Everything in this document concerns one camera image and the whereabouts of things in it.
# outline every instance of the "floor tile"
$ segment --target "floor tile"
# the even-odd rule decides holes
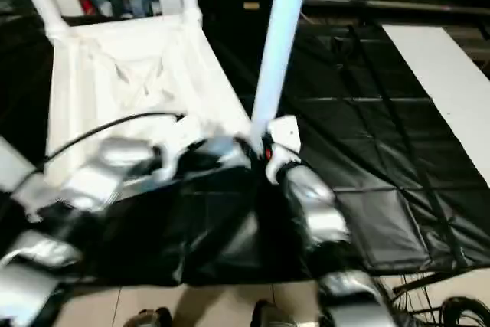
[[[119,289],[73,298],[63,308],[55,327],[111,327]]]
[[[314,281],[274,284],[277,306],[297,323],[316,322],[319,315]]]
[[[177,327],[249,326],[255,303],[273,301],[268,285],[157,288],[125,288],[121,292],[114,327],[141,309],[167,306]]]

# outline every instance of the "cable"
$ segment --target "cable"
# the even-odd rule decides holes
[[[53,153],[51,153],[49,156],[45,157],[41,162],[39,162],[32,171],[30,171],[28,174],[26,174],[25,177],[17,184],[17,186],[14,188],[13,191],[8,194],[7,201],[17,193],[28,181],[29,179],[39,173],[42,172],[44,166],[49,162],[61,155],[63,152],[65,152],[67,149],[69,149],[71,146],[76,145],[78,142],[83,141],[91,136],[96,135],[99,132],[102,132],[103,130],[106,130],[108,128],[112,128],[114,126],[118,126],[119,124],[123,124],[125,122],[128,122],[130,120],[135,120],[135,119],[140,119],[140,118],[145,118],[148,116],[174,116],[177,118],[177,121],[182,119],[184,116],[175,114],[175,113],[163,113],[163,112],[149,112],[149,113],[140,113],[140,114],[134,114],[131,116],[125,116],[120,119],[113,120],[112,122],[108,122],[106,124],[103,124],[101,126],[98,126],[94,129],[89,130],[88,132],[85,132],[84,134],[78,136],[75,139],[70,140],[69,142],[65,143],[62,145],[60,148],[56,149]]]
[[[480,327],[490,327],[490,310],[482,302],[464,296],[446,299],[441,305],[439,323],[447,327],[460,327],[461,318],[469,318]]]

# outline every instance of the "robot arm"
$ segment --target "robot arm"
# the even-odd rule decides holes
[[[296,212],[291,224],[299,238],[296,254],[318,282],[321,325],[396,326],[382,289],[362,270],[333,191],[294,152],[274,144],[268,156],[267,177],[281,187],[289,210]],[[339,263],[342,271],[318,273],[315,263],[323,256]]]

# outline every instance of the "black plastic sheet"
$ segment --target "black plastic sheet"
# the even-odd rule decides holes
[[[252,24],[205,31],[250,112],[263,32]],[[36,162],[45,147],[52,48],[31,18],[0,26],[0,38],[4,89],[23,96],[2,104],[0,134]],[[490,192],[380,28],[300,27],[280,113],[298,118],[302,156],[335,190],[372,273],[490,264]],[[122,201],[106,220],[90,283],[308,279],[288,253],[282,201],[263,177],[242,169]],[[0,211],[0,233],[11,232],[12,216],[25,224],[13,213]],[[321,262],[316,269],[338,269],[333,257]]]

